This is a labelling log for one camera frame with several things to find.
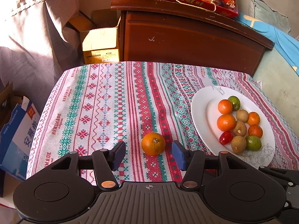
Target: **rope handle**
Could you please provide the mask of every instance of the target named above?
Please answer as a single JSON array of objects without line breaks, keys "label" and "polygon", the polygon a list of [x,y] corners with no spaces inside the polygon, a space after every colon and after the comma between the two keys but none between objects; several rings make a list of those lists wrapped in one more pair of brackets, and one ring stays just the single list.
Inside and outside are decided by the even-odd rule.
[{"label": "rope handle", "polygon": [[179,0],[176,0],[178,3],[180,4],[183,4],[183,5],[187,5],[187,6],[191,6],[191,7],[195,7],[195,8],[200,8],[202,10],[205,10],[205,11],[208,11],[208,12],[215,12],[216,11],[216,4],[213,2],[214,0],[211,0],[211,3],[214,5],[214,11],[211,11],[211,10],[208,10],[208,9],[205,9],[203,7],[198,7],[198,6],[194,6],[194,5],[191,5],[191,4],[187,4],[187,3],[183,3],[183,2],[180,2]]}]

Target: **wooden panel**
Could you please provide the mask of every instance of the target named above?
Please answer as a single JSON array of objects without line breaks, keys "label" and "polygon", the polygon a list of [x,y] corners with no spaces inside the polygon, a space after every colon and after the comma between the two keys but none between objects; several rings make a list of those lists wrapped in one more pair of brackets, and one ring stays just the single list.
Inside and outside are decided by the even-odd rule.
[{"label": "wooden panel", "polygon": [[176,15],[192,18],[215,26],[225,28],[231,32],[247,37],[257,43],[273,49],[274,43],[265,36],[257,33],[248,26],[244,26],[230,18],[216,13],[207,12],[199,8],[162,0],[111,0],[112,10],[142,11]]},{"label": "wooden panel", "polygon": [[124,60],[208,66],[253,75],[265,47],[206,22],[161,13],[127,12]]}]

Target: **tangerine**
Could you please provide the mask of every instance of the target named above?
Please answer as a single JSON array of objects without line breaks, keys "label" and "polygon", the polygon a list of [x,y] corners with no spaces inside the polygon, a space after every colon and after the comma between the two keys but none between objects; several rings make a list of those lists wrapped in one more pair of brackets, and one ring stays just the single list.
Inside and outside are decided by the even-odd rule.
[{"label": "tangerine", "polygon": [[147,155],[158,156],[165,149],[165,139],[159,133],[148,133],[143,137],[141,147]]},{"label": "tangerine", "polygon": [[230,114],[233,112],[233,104],[227,99],[223,99],[218,103],[218,110],[222,114]]},{"label": "tangerine", "polygon": [[248,129],[248,134],[261,138],[263,136],[263,129],[258,125],[252,125]]},{"label": "tangerine", "polygon": [[217,127],[221,131],[230,131],[235,126],[236,120],[231,114],[221,115],[217,120]]},{"label": "tangerine", "polygon": [[250,126],[252,125],[258,125],[261,122],[261,118],[258,115],[258,113],[256,112],[250,112],[248,114],[248,120],[247,120],[247,124],[249,124]]}]

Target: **kiwi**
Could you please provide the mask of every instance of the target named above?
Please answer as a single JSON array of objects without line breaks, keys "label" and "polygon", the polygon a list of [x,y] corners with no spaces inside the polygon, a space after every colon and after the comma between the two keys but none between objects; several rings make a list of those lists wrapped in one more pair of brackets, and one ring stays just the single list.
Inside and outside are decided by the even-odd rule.
[{"label": "kiwi", "polygon": [[237,155],[244,152],[244,150],[246,149],[246,146],[247,146],[247,142],[246,142],[245,138],[242,136],[236,136],[231,141],[231,149]]},{"label": "kiwi", "polygon": [[233,128],[232,132],[235,136],[245,136],[247,133],[247,127],[242,121],[237,120],[236,126]]},{"label": "kiwi", "polygon": [[236,118],[237,118],[237,120],[240,120],[242,122],[247,122],[247,120],[249,118],[249,114],[246,110],[239,109],[236,112]]}]

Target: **metal pin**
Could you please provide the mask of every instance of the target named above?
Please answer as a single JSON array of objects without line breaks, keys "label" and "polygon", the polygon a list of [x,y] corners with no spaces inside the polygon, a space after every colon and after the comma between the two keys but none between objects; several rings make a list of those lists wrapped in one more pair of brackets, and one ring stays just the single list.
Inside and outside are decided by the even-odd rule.
[{"label": "metal pin", "polygon": [[192,189],[192,188],[197,187],[197,183],[194,182],[194,181],[186,181],[186,182],[183,183],[183,186],[184,186],[185,188]]},{"label": "metal pin", "polygon": [[104,188],[113,188],[114,186],[116,186],[116,183],[113,181],[105,181],[101,184],[101,186]]}]

